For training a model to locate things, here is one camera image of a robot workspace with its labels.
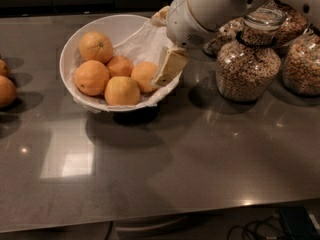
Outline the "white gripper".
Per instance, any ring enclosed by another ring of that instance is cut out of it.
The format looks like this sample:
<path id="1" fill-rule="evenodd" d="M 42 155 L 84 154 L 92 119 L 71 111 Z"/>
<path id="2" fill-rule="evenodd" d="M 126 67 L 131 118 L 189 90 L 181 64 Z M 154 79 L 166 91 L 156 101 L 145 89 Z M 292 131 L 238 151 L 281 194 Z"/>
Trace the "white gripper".
<path id="1" fill-rule="evenodd" d="M 205 29 L 195 18 L 189 6 L 189 0 L 173 0 L 170 6 L 164 6 L 150 19 L 153 26 L 166 25 L 167 37 L 178 47 L 163 48 L 160 53 L 158 70 L 152 84 L 165 87 L 184 69 L 189 60 L 186 49 L 202 47 L 213 38 L 214 32 Z"/>

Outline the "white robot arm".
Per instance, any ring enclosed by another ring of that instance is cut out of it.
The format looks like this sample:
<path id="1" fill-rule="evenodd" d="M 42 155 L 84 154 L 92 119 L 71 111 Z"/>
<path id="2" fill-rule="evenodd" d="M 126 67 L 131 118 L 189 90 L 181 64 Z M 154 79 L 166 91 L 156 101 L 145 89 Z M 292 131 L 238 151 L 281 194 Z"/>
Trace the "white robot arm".
<path id="1" fill-rule="evenodd" d="M 158 86 L 169 84 L 184 68 L 183 57 L 202 47 L 218 29 L 233 18 L 243 17 L 271 0 L 173 0 L 167 12 L 166 35 L 172 49 L 160 55 L 153 77 Z M 320 0 L 278 0 L 303 14 L 314 26 L 320 25 Z"/>

